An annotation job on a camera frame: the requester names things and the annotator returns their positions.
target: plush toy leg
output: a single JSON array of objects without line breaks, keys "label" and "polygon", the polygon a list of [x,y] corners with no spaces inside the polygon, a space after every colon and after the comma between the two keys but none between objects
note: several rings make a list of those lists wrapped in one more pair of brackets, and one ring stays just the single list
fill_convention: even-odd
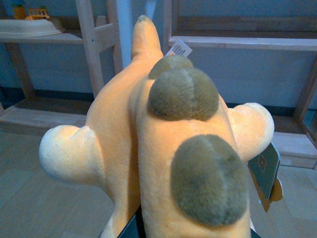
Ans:
[{"label": "plush toy leg", "polygon": [[61,125],[49,130],[41,141],[39,159],[46,173],[53,178],[105,189],[99,142],[87,126]]},{"label": "plush toy leg", "polygon": [[272,141],[274,121],[260,104],[246,103],[229,108],[228,116],[242,161],[254,158]]}]

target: floor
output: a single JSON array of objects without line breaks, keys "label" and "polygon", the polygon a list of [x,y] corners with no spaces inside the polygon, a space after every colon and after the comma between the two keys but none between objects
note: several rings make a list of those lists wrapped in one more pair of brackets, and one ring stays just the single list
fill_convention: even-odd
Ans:
[{"label": "floor", "polygon": [[[39,136],[0,131],[0,238],[97,238],[113,210],[99,189],[54,181],[38,162]],[[317,234],[317,171],[281,166],[284,198],[265,213],[250,178],[251,217],[262,238]]]}]

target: gray spot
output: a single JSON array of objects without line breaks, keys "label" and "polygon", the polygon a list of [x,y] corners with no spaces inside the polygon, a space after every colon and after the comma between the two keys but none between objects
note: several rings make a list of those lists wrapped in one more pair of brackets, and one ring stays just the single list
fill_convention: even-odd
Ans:
[{"label": "gray spot", "polygon": [[149,79],[157,79],[163,72],[177,68],[193,67],[192,62],[184,56],[173,55],[161,58],[152,68]]},{"label": "gray spot", "polygon": [[206,121],[218,110],[219,95],[211,79],[196,68],[162,73],[150,89],[148,110],[163,120]]},{"label": "gray spot", "polygon": [[246,169],[220,137],[194,136],[175,153],[171,192],[176,206],[193,221],[211,227],[233,224],[247,209]]}]

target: yellow toy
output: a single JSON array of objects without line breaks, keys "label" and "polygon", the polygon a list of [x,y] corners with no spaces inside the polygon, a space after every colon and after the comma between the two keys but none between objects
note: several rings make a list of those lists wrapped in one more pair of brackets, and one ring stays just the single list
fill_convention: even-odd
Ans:
[{"label": "yellow toy", "polygon": [[25,20],[50,19],[48,11],[45,8],[30,8],[29,16]]},{"label": "yellow toy", "polygon": [[140,202],[149,238],[246,238],[243,162],[273,131],[262,106],[228,109],[188,59],[163,57],[155,26],[141,16],[131,64],[99,93],[83,128],[45,134],[39,158],[49,175],[97,185],[113,200],[103,238],[117,237]]}]

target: wooden shelf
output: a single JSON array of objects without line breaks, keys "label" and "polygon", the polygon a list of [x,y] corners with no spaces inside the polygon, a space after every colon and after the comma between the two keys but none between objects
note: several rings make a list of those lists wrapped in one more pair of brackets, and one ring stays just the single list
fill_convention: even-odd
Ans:
[{"label": "wooden shelf", "polygon": [[50,128],[67,124],[82,127],[91,102],[35,98],[25,99],[3,111],[0,130],[44,135]]},{"label": "wooden shelf", "polygon": [[1,37],[0,43],[33,43],[33,44],[83,44],[80,30],[68,30],[65,33],[37,37]]},{"label": "wooden shelf", "polygon": [[317,51],[317,39],[172,36],[168,41],[169,46],[177,39],[181,39],[190,47]]},{"label": "wooden shelf", "polygon": [[293,117],[273,116],[275,132],[272,143],[281,156],[281,165],[313,169],[317,149]]}]

